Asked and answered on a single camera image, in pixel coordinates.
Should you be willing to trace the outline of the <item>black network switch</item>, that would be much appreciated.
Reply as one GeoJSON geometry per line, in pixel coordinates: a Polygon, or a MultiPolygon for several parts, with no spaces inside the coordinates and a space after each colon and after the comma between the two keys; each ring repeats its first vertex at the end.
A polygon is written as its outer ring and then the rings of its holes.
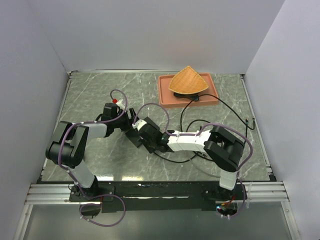
{"type": "Polygon", "coordinates": [[[125,133],[125,136],[131,141],[131,143],[136,147],[139,148],[142,146],[141,138],[138,131],[134,128],[131,128],[125,133]]]}

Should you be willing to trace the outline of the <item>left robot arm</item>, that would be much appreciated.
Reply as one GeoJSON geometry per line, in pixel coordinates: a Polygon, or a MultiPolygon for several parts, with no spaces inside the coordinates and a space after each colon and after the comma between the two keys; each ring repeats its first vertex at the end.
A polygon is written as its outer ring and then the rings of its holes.
{"type": "Polygon", "coordinates": [[[84,161],[87,142],[109,137],[115,129],[120,129],[137,148],[140,147],[139,135],[132,128],[135,116],[134,108],[125,110],[122,103],[110,102],[104,105],[103,112],[95,121],[78,125],[60,121],[46,148],[45,156],[71,174],[87,201],[94,201],[99,195],[99,187],[97,177],[84,161]]]}

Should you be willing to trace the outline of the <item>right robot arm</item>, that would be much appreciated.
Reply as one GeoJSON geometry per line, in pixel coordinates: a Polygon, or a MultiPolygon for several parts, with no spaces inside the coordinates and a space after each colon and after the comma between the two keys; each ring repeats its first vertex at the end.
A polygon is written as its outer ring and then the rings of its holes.
{"type": "Polygon", "coordinates": [[[228,200],[236,194],[237,170],[245,145],[225,128],[215,125],[211,130],[162,133],[147,119],[136,121],[132,127],[150,153],[192,151],[206,154],[220,168],[219,195],[228,200]]]}

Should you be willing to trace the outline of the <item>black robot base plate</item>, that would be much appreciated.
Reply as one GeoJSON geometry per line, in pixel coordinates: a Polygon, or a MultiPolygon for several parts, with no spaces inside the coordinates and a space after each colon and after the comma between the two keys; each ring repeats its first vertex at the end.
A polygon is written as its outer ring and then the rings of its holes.
{"type": "Polygon", "coordinates": [[[193,210],[215,211],[217,202],[232,204],[247,199],[245,187],[237,183],[232,190],[218,181],[99,181],[94,192],[83,196],[71,188],[69,201],[97,203],[102,213],[117,211],[193,210]]]}

